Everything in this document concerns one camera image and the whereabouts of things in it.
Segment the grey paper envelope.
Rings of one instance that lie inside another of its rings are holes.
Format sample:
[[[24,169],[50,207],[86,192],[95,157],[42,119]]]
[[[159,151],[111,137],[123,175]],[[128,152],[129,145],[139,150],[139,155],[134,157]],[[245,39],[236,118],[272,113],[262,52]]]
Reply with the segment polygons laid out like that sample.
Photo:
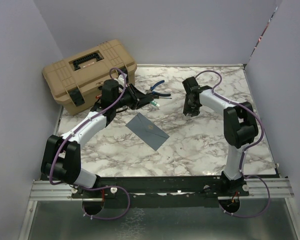
[[[125,126],[154,151],[157,151],[170,137],[141,113],[133,117]]]

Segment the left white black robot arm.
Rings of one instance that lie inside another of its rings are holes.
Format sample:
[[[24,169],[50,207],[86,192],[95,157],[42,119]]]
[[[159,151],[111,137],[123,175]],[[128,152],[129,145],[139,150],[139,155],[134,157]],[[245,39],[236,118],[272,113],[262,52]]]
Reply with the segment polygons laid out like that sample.
[[[138,110],[153,101],[133,84],[120,84],[115,79],[106,80],[100,98],[85,117],[72,130],[61,136],[51,135],[46,142],[40,171],[50,183],[66,183],[83,187],[87,196],[96,197],[101,190],[100,177],[82,168],[81,149],[99,131],[106,128],[119,109]]]

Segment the green white glue stick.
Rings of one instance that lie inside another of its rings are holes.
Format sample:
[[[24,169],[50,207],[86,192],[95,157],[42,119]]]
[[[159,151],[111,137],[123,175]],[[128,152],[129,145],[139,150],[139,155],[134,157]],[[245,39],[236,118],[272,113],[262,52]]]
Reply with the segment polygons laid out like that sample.
[[[157,103],[156,101],[151,101],[150,102],[153,106],[155,106],[155,107],[157,107],[157,108],[159,108],[160,107],[160,104],[159,103]]]

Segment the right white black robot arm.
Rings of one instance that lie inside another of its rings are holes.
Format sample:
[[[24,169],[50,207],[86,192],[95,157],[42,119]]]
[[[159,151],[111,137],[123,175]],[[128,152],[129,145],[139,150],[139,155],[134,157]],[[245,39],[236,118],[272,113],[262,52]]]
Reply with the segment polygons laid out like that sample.
[[[219,189],[224,195],[230,196],[243,181],[246,148],[259,134],[252,105],[247,101],[238,103],[226,100],[223,96],[218,97],[212,87],[200,86],[195,77],[187,78],[182,85],[186,92],[184,115],[198,116],[200,108],[205,106],[223,117],[223,135],[229,148]]]

